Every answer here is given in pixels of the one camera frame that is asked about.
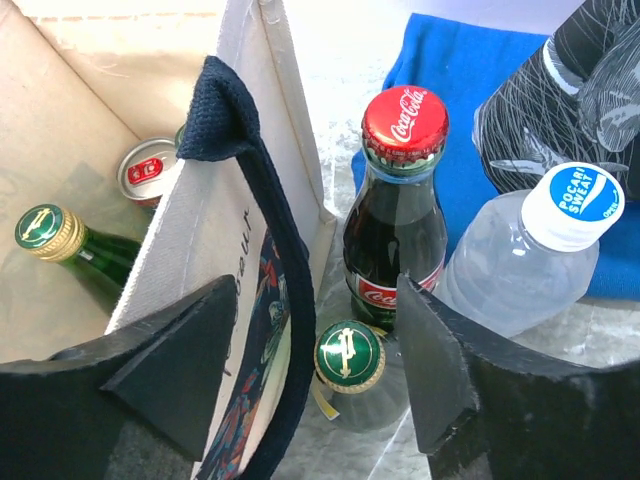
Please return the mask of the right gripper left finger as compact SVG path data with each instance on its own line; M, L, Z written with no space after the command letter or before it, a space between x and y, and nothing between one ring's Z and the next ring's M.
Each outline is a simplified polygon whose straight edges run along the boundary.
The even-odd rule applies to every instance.
M203 457L236 315L221 276L115 332L1 367L5 479L187 479Z

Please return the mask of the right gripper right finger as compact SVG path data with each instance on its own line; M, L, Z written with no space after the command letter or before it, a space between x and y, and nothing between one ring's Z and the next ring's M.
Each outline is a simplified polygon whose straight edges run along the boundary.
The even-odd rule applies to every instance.
M458 314L407 275L395 332L435 479L635 479L639 364L574 364Z

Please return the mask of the clear blue cap bottle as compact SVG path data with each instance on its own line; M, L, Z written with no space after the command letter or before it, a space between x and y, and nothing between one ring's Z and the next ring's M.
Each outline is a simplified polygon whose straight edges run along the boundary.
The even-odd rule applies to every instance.
M534 188L482 206L433 293L461 315L514 337L586 294L599 240L624 207L621 185L603 168L555 166Z

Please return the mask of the red cap cola bottle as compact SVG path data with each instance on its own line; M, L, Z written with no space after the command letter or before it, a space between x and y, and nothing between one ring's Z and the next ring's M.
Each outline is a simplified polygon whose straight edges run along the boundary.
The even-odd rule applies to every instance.
M433 288L444 267L447 231L434 171L449 132L444 103L419 86L387 89L362 120L363 184L343 232L343 260L357 320L391 332L397 278Z

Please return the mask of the beige canvas tote bag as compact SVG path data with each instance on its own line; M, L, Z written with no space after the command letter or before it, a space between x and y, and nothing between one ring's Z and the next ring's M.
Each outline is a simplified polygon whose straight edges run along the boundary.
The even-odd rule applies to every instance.
M158 206L121 193L122 157L174 140ZM1 5L1 367L43 361L229 275L236 315L203 457L187 479L268 479L311 381L315 288L335 230L281 1ZM108 315L17 245L51 203L141 242Z

